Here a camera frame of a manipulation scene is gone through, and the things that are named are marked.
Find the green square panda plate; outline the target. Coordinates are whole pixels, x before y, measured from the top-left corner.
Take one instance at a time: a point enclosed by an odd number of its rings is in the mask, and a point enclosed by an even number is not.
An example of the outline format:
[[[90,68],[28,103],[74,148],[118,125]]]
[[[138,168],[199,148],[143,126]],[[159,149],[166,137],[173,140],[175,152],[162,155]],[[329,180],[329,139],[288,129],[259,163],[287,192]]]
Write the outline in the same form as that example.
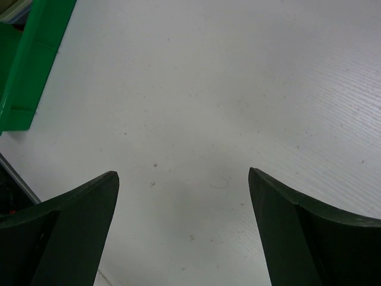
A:
[[[6,18],[13,18],[19,13],[28,10],[32,2],[32,0],[16,1],[6,11],[1,13],[1,21],[4,21]]]

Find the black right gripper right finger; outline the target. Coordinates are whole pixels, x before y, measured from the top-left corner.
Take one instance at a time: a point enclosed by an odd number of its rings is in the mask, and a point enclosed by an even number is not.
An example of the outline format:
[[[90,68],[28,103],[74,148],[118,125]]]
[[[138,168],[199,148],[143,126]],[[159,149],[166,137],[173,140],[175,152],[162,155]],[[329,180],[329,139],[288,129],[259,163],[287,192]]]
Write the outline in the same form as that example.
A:
[[[272,285],[380,285],[380,219],[251,168],[249,192]]]

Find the purple square plate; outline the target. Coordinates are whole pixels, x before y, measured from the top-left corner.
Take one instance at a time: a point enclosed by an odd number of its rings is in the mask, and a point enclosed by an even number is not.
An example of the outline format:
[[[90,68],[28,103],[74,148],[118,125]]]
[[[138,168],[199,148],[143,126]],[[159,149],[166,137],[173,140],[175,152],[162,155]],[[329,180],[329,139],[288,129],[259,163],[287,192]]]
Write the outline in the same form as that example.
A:
[[[25,24],[30,12],[31,4],[10,8],[1,15],[1,23],[5,24]]]

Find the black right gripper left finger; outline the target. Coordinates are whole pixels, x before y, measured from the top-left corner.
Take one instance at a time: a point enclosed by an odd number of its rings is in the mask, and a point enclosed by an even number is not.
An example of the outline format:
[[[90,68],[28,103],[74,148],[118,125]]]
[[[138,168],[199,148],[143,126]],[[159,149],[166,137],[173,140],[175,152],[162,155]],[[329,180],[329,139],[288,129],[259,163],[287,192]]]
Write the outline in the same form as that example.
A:
[[[1,201],[1,285],[93,285],[119,190],[106,172],[50,200]]]

